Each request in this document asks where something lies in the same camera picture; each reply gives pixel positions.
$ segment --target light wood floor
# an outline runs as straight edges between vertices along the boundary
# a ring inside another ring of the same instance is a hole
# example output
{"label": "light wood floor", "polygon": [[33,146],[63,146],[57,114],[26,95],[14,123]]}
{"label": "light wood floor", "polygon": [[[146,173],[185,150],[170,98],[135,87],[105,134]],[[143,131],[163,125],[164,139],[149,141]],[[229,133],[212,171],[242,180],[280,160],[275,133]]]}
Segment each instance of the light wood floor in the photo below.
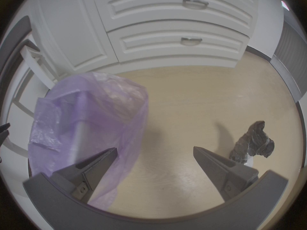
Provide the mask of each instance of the light wood floor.
{"label": "light wood floor", "polygon": [[140,218],[178,217],[224,201],[193,158],[193,146],[228,157],[234,143],[258,120],[275,142],[269,158],[254,157],[259,176],[271,169],[298,177],[303,137],[285,83],[264,59],[246,52],[236,68],[163,67],[120,74],[148,90],[149,116],[141,154],[118,187],[110,212]]}

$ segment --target white cabinet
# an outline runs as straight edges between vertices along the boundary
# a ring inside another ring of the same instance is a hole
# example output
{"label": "white cabinet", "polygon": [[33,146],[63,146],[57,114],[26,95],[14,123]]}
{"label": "white cabinet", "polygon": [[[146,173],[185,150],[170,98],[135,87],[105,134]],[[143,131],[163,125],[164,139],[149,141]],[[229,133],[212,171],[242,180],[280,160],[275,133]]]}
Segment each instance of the white cabinet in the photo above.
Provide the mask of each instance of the white cabinet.
{"label": "white cabinet", "polygon": [[210,22],[252,36],[258,0],[95,0],[106,31],[153,20]]}
{"label": "white cabinet", "polygon": [[241,59],[249,38],[234,30],[196,21],[155,21],[108,33],[120,62],[157,56],[203,56],[226,59],[233,66]]}
{"label": "white cabinet", "polygon": [[94,0],[33,0],[33,36],[68,74],[118,62]]}

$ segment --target crumpled black bag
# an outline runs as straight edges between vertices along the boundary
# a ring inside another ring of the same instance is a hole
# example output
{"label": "crumpled black bag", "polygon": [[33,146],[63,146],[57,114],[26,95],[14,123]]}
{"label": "crumpled black bag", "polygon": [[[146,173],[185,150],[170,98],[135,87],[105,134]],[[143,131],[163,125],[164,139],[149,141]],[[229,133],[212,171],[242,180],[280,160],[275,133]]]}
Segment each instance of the crumpled black bag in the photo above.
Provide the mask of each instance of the crumpled black bag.
{"label": "crumpled black bag", "polygon": [[246,163],[248,155],[262,155],[268,157],[274,151],[274,141],[263,132],[265,122],[257,121],[253,123],[247,133],[245,133],[235,144],[229,159],[239,163]]}

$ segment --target metal handle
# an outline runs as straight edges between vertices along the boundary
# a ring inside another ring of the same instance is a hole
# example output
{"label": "metal handle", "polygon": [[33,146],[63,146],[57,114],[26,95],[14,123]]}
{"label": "metal handle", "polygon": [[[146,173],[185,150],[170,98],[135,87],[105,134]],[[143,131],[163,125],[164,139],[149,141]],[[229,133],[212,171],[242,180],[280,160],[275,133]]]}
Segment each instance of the metal handle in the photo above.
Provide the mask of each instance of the metal handle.
{"label": "metal handle", "polygon": [[198,3],[198,4],[200,4],[200,5],[202,6],[202,9],[207,8],[207,6],[209,5],[208,2],[205,2],[205,1],[202,1],[202,0],[182,0],[182,4],[183,4],[184,6],[187,5],[187,2]]}
{"label": "metal handle", "polygon": [[190,38],[190,37],[182,37],[181,42],[190,42],[192,45],[198,45],[201,43],[203,39],[202,38]]}

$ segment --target translucent purple bag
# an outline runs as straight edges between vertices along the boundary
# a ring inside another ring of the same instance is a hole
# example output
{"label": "translucent purple bag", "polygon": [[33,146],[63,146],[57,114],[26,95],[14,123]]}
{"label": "translucent purple bag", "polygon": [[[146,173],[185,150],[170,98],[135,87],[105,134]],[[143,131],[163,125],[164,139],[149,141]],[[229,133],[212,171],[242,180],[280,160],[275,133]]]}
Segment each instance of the translucent purple bag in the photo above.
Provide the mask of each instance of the translucent purple bag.
{"label": "translucent purple bag", "polygon": [[145,87],[89,72],[63,79],[39,98],[28,146],[32,175],[52,172],[116,147],[118,157],[89,204],[106,210],[141,149],[148,115]]}

